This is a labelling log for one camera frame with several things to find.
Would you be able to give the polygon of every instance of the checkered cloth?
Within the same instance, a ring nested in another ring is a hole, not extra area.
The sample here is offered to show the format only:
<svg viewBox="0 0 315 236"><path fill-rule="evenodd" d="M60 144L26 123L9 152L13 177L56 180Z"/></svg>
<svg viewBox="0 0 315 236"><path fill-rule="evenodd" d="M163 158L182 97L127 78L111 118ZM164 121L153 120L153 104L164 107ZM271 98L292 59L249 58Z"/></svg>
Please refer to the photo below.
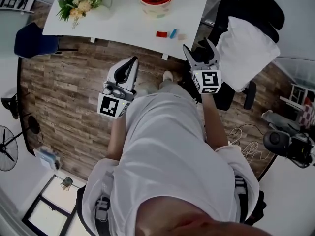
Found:
<svg viewBox="0 0 315 236"><path fill-rule="evenodd" d="M299 124L309 128L315 123L315 110L312 106L304 105L304 111L302 116L299 119Z"/></svg>

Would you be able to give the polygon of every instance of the blue block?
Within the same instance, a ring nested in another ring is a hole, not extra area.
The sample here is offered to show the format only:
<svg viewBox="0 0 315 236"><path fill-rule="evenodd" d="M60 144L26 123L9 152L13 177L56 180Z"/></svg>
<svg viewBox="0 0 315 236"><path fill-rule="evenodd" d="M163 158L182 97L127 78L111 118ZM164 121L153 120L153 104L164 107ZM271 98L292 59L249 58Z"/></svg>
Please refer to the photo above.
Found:
<svg viewBox="0 0 315 236"><path fill-rule="evenodd" d="M173 39L176 36L176 33L177 33L177 29L174 29L170 36L170 39Z"/></svg>

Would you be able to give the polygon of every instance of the flower bouquet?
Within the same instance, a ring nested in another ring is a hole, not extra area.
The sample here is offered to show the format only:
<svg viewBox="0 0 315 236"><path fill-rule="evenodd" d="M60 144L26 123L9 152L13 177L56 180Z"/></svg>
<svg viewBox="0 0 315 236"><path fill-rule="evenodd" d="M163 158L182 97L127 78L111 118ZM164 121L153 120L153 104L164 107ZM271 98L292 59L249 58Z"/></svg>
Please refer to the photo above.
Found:
<svg viewBox="0 0 315 236"><path fill-rule="evenodd" d="M59 20L68 21L72 18L72 28L75 28L80 18L85 17L91 9L98 8L102 2L103 0L59 0L61 9L57 15L59 15Z"/></svg>

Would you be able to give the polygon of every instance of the standing fan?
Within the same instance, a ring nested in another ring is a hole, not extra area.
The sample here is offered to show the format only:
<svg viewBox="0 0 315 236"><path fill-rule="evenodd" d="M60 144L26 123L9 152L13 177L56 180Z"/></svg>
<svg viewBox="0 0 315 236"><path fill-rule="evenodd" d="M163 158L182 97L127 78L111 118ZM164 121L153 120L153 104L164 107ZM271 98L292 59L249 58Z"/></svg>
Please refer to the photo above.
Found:
<svg viewBox="0 0 315 236"><path fill-rule="evenodd" d="M28 119L29 127L20 134L14 136L7 127L0 126L0 171L10 171L16 165L19 156L16 139L29 129L34 133L39 133L39 125L34 117Z"/></svg>

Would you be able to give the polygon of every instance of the white shoe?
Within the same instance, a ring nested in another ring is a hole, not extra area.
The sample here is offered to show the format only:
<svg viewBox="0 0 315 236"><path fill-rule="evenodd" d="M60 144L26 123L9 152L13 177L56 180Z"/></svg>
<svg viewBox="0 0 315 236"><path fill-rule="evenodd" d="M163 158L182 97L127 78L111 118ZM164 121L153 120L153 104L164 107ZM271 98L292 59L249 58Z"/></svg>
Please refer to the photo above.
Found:
<svg viewBox="0 0 315 236"><path fill-rule="evenodd" d="M262 118L262 119L264 119L264 116L265 116L266 113L273 113L273 112L272 112L272 110L270 110L270 109L267 110L266 112L264 112L264 113L261 115L261 118Z"/></svg>
<svg viewBox="0 0 315 236"><path fill-rule="evenodd" d="M170 71L165 71L163 74L163 81L166 80L174 81L174 76Z"/></svg>

